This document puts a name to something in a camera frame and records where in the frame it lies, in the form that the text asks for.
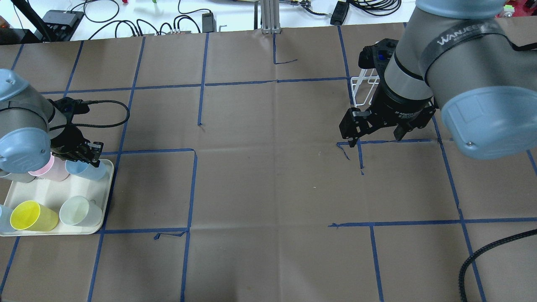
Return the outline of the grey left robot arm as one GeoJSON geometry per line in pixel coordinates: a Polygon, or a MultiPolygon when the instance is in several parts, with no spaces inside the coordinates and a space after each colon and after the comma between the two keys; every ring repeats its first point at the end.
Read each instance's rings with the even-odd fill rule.
{"type": "Polygon", "coordinates": [[[84,138],[74,115],[89,106],[69,97],[45,98],[29,81],[10,69],[0,71],[0,167],[9,173],[43,168],[56,156],[61,160],[100,165],[101,142],[84,138]]]}

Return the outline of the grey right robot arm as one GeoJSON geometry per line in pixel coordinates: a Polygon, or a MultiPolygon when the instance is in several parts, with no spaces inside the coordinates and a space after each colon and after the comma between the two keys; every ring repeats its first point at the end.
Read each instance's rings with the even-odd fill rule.
{"type": "Polygon", "coordinates": [[[400,40],[362,49],[380,82],[368,109],[352,107],[343,139],[394,128],[400,141],[441,120],[459,151],[493,160],[536,147],[536,46],[516,46],[497,21],[503,0],[417,0],[400,40]]]}

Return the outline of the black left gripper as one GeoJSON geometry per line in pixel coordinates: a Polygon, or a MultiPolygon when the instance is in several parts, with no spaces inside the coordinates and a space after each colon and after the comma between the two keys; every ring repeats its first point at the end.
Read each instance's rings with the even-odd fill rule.
{"type": "Polygon", "coordinates": [[[75,126],[63,128],[62,132],[51,140],[52,155],[62,160],[88,162],[91,165],[100,165],[103,147],[102,142],[90,143],[75,126]]]}

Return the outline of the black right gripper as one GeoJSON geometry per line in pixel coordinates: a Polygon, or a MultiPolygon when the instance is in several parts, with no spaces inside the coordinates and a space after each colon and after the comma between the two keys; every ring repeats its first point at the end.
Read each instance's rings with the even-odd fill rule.
{"type": "Polygon", "coordinates": [[[401,141],[408,132],[427,126],[437,107],[431,98],[412,100],[380,86],[373,95],[372,104],[365,110],[349,108],[341,122],[341,137],[353,148],[357,140],[382,128],[394,128],[395,141],[401,141]]]}

